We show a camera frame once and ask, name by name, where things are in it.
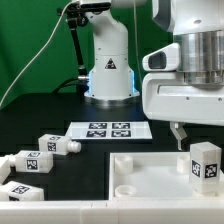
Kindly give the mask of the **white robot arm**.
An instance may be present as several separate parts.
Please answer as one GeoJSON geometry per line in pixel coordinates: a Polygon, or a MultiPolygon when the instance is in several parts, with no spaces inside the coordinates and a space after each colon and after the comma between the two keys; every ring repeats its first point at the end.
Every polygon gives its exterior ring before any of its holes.
{"type": "Polygon", "coordinates": [[[186,123],[224,126],[224,0],[152,0],[153,21],[173,43],[146,55],[142,90],[128,64],[127,29],[109,10],[87,14],[95,64],[85,98],[101,105],[142,97],[151,120],[168,121],[178,142],[186,123]]]}

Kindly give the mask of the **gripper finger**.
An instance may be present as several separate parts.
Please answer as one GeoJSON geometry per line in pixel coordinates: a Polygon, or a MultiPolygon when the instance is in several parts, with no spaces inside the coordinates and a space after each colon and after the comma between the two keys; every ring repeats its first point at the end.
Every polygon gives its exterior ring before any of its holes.
{"type": "Polygon", "coordinates": [[[183,151],[184,150],[183,140],[187,138],[187,134],[184,130],[184,123],[171,121],[170,130],[172,131],[173,135],[177,140],[177,148],[180,151],[183,151]]]}

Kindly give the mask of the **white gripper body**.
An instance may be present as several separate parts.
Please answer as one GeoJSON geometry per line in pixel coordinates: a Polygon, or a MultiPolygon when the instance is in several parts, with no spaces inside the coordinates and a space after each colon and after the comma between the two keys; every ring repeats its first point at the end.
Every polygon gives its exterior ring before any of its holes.
{"type": "Polygon", "coordinates": [[[224,83],[193,86],[180,73],[149,73],[142,104],[151,120],[224,126],[224,83]]]}

